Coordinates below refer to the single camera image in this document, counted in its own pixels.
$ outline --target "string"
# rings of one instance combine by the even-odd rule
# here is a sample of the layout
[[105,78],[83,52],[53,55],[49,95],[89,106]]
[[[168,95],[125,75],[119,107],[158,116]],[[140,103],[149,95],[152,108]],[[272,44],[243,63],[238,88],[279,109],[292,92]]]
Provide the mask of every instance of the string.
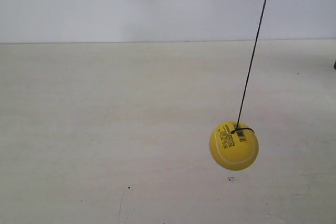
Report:
[[235,130],[231,131],[231,134],[235,133],[238,130],[243,130],[243,129],[249,129],[249,130],[251,130],[250,128],[240,129],[239,128],[239,121],[240,121],[241,111],[243,110],[244,99],[245,99],[247,85],[248,85],[248,81],[249,81],[249,77],[250,77],[250,73],[251,73],[251,68],[252,68],[252,63],[253,63],[253,59],[254,59],[254,54],[255,54],[255,51],[256,51],[256,47],[257,47],[257,42],[258,42],[258,37],[259,37],[259,32],[260,32],[260,27],[261,27],[261,22],[262,22],[262,17],[264,16],[264,10],[265,10],[265,6],[266,6],[266,1],[267,0],[264,0],[264,4],[262,6],[262,11],[261,11],[261,16],[260,16],[259,26],[258,26],[258,30],[257,30],[257,36],[256,36],[256,39],[255,39],[255,42],[254,42],[254,47],[253,47],[251,62],[250,62],[250,66],[249,66],[248,74],[247,74],[247,78],[246,78],[243,99],[241,100],[241,105],[240,105],[240,110],[239,110],[239,116],[238,116],[238,120],[237,120],[237,126],[236,126]]

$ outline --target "hanging ball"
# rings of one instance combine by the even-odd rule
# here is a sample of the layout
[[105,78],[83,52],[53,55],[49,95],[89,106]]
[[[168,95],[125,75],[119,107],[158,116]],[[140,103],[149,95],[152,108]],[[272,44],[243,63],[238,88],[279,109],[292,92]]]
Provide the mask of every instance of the hanging ball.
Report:
[[225,122],[211,134],[209,147],[213,159],[229,170],[243,170],[257,158],[259,144],[253,130],[237,122]]

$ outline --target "table surface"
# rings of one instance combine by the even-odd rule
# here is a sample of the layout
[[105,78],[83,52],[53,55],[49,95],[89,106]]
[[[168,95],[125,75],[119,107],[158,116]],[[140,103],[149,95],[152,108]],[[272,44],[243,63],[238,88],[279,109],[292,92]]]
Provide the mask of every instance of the table surface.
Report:
[[336,221],[336,40],[0,45],[0,223]]

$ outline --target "yellow tennis ball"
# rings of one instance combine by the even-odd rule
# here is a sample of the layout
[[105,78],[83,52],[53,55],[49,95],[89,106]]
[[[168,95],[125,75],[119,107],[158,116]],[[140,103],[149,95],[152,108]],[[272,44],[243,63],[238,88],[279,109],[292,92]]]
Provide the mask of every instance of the yellow tennis ball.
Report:
[[229,170],[243,170],[257,158],[259,143],[257,136],[248,126],[237,122],[220,124],[211,134],[209,147],[213,159]]

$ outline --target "tennis ball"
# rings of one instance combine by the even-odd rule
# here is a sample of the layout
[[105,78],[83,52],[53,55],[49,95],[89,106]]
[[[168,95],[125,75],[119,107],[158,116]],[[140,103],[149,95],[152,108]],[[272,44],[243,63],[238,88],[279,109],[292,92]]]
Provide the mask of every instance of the tennis ball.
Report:
[[243,170],[257,158],[259,143],[254,131],[247,125],[237,122],[220,124],[210,136],[210,152],[220,166],[228,170]]

